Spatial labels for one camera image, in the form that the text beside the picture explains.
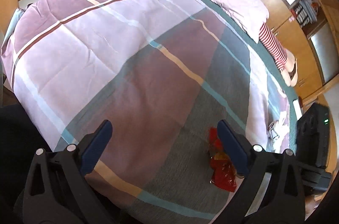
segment candy wrapper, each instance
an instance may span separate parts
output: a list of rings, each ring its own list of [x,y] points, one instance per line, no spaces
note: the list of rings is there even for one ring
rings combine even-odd
[[[209,144],[211,161],[210,166],[214,169],[211,183],[218,188],[235,192],[237,182],[235,179],[236,170],[230,158],[223,151],[222,142],[218,139],[217,129],[212,127],[209,130]]]

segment silver screw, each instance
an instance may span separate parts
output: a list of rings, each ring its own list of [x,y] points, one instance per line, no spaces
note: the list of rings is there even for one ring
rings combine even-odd
[[[263,150],[262,146],[260,146],[260,145],[254,145],[254,146],[253,146],[253,149],[254,149],[254,151],[256,151],[256,152],[262,152],[262,150]]]
[[[293,151],[290,149],[285,150],[285,152],[288,156],[292,156],[294,154]]]
[[[76,148],[77,148],[77,146],[74,145],[74,144],[71,144],[71,145],[67,146],[67,150],[68,151],[75,151]]]
[[[38,149],[38,150],[35,152],[35,154],[36,154],[36,155],[41,155],[41,154],[43,154],[43,149],[42,149],[42,148]]]

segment striped pants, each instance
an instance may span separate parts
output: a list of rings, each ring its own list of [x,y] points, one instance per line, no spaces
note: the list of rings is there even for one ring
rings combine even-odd
[[[278,69],[284,71],[287,62],[287,53],[279,40],[267,27],[266,23],[260,28],[259,40],[272,55]]]

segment plaid blanket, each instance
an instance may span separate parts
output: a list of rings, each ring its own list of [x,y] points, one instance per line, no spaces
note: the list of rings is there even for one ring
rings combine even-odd
[[[267,148],[269,122],[289,116],[258,54],[201,0],[40,0],[1,52],[52,150],[112,122],[86,179],[145,224],[207,224],[230,200],[210,184],[219,120]]]

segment pink blanket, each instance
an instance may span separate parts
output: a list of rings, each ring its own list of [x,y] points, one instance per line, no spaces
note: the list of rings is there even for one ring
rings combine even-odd
[[[256,42],[259,31],[269,13],[260,0],[211,0],[235,20],[238,25]]]

